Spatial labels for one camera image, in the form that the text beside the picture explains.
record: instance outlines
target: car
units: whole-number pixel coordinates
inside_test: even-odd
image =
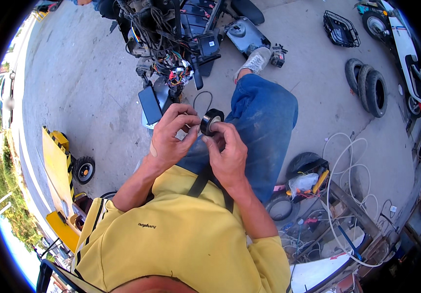
[[[13,121],[13,109],[15,100],[13,99],[13,81],[15,72],[0,74],[2,83],[0,84],[0,115],[2,116],[2,128],[8,129]]]

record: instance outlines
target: metal basket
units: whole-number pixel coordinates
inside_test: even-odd
[[[326,10],[323,22],[324,30],[333,44],[346,48],[360,46],[359,34],[350,20]]]

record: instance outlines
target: sneaker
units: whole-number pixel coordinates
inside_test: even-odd
[[[268,64],[270,59],[270,50],[266,47],[257,48],[254,50],[251,55],[249,55],[248,60],[243,64],[240,69],[233,76],[233,81],[237,84],[237,79],[240,71],[244,68],[250,69],[254,74],[259,74]]]

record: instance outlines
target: leg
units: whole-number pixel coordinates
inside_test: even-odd
[[[297,99],[282,86],[256,74],[238,81],[225,122],[236,126],[248,146],[245,173],[262,202],[272,194],[297,117]],[[198,139],[177,165],[199,173],[208,160],[207,147]]]

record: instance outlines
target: concrete floor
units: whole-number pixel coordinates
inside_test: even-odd
[[[371,193],[377,196],[379,209],[390,198],[400,211],[409,200],[414,180],[404,97],[398,93],[400,78],[393,56],[364,30],[360,15],[352,9],[356,2],[254,1],[266,19],[259,30],[272,43],[283,44],[288,50],[284,67],[268,66],[261,76],[283,85],[299,102],[298,123],[278,181],[284,183],[286,166],[294,156],[304,151],[321,155],[325,138],[344,132],[352,139],[368,140],[368,150],[360,162],[370,170]],[[323,30],[326,9],[353,22],[361,40],[359,48],[331,44]],[[223,24],[229,21],[227,15],[219,20]],[[101,18],[91,5],[75,6],[65,1],[34,25],[28,43],[22,110],[27,155],[51,208],[54,206],[41,160],[43,125],[66,133],[75,157],[95,158],[94,178],[84,186],[74,185],[77,192],[86,191],[92,197],[119,189],[149,151],[150,138],[140,123],[137,93],[142,87],[134,71],[137,59],[124,51],[117,28],[109,33],[110,25],[111,21]],[[211,76],[204,78],[202,91],[211,91],[212,107],[228,114],[235,88],[231,76],[245,60],[229,39],[221,44],[220,54],[222,58],[215,61]],[[344,74],[350,58],[371,64],[384,76],[389,100],[383,118],[366,113],[350,93]],[[184,90],[191,103],[196,94],[193,84]],[[206,108],[206,98],[196,103],[201,117]],[[335,161],[347,145],[347,139],[336,140],[327,150],[327,159]],[[361,148],[356,148],[354,156]],[[355,176],[366,190],[364,171]],[[370,199],[367,206],[374,217]]]

